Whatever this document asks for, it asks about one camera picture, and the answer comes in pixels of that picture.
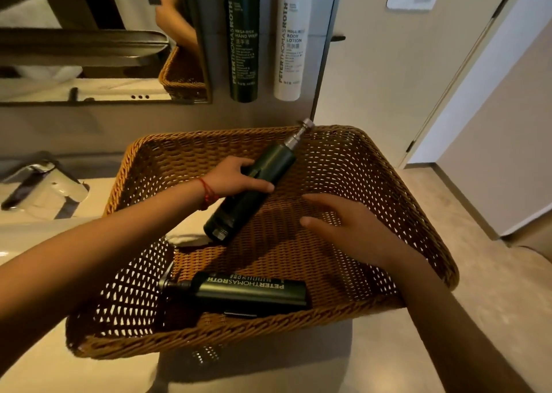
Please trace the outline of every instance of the bottle label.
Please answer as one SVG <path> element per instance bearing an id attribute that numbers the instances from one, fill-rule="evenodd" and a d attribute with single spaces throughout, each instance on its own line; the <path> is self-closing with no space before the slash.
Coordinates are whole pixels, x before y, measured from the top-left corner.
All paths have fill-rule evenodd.
<path id="1" fill-rule="evenodd" d="M 244 9 L 240 2 L 228 0 L 230 63 L 232 84 L 252 86 L 257 82 L 255 63 L 259 33 L 252 29 L 240 29 L 243 24 Z"/>
<path id="2" fill-rule="evenodd" d="M 276 278 L 264 278 L 261 276 L 246 276 L 239 274 L 232 275 L 217 275 L 207 278 L 209 283 L 228 284 L 228 285 L 244 285 L 249 287 L 260 287 L 273 290 L 284 290 L 284 280 L 278 280 Z"/>
<path id="3" fill-rule="evenodd" d="M 298 25 L 299 7 L 297 3 L 284 0 L 282 10 L 278 82 L 285 85 L 296 85 L 300 84 L 302 79 L 306 31 L 305 28 Z"/>

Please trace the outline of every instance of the hand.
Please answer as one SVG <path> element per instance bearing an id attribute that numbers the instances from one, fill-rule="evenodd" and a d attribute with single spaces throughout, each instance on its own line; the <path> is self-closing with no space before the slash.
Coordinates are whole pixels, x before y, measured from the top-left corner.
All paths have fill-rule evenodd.
<path id="1" fill-rule="evenodd" d="M 331 194 L 306 194 L 303 198 L 333 209 L 341 226 L 314 217 L 301 217 L 301 225 L 357 261 L 387 269 L 408 248 L 362 202 Z"/>
<path id="2" fill-rule="evenodd" d="M 228 156 L 207 173 L 203 180 L 220 197 L 228 197 L 243 191 L 259 191 L 267 194 L 274 191 L 274 185 L 263 179 L 255 179 L 240 172 L 242 166 L 251 166 L 252 159 Z"/>

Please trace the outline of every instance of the white door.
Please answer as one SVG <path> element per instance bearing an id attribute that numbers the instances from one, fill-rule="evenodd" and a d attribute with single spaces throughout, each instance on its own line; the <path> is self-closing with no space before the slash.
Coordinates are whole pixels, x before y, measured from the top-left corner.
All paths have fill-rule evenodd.
<path id="1" fill-rule="evenodd" d="M 315 123 L 354 125 L 393 166 L 453 81 L 501 0 L 437 0 L 429 12 L 340 0 Z"/>

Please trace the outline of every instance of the wicker basket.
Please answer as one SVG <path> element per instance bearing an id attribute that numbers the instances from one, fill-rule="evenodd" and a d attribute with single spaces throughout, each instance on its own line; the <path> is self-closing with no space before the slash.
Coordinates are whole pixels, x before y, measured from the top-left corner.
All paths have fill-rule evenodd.
<path id="1" fill-rule="evenodd" d="M 198 58 L 184 47 L 173 48 L 159 73 L 159 83 L 172 99 L 207 99 L 202 67 Z"/>
<path id="2" fill-rule="evenodd" d="M 132 144 L 117 175 L 106 214 L 167 187 L 206 173 L 227 155 L 256 158 L 271 141 L 294 128 L 261 128 L 157 134 Z M 318 127 L 305 137 L 298 160 L 257 215 L 227 247 L 175 251 L 155 241 L 67 320 L 67 345 L 75 355 L 120 358 L 178 347 L 224 344 L 266 333 L 325 325 L 403 306 L 387 273 L 363 265 L 299 225 L 302 215 L 338 224 L 302 200 L 329 192 L 362 201 L 390 229 L 429 259 L 447 286 L 458 269 L 425 214 L 374 143 L 352 127 Z M 171 260 L 174 275 L 197 271 L 304 280 L 313 308 L 286 315 L 240 320 L 198 316 L 186 304 L 160 296 L 157 281 Z"/>

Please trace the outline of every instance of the chrome faucet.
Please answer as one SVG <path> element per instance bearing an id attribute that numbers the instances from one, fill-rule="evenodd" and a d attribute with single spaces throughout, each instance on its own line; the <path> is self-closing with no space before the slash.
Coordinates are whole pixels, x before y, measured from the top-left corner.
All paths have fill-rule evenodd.
<path id="1" fill-rule="evenodd" d="M 0 173 L 0 182 L 6 182 L 28 171 L 27 177 L 2 202 L 2 210 L 26 210 L 35 205 L 39 193 L 54 191 L 57 194 L 79 203 L 88 195 L 87 187 L 65 170 L 50 152 L 37 152 L 19 164 Z"/>

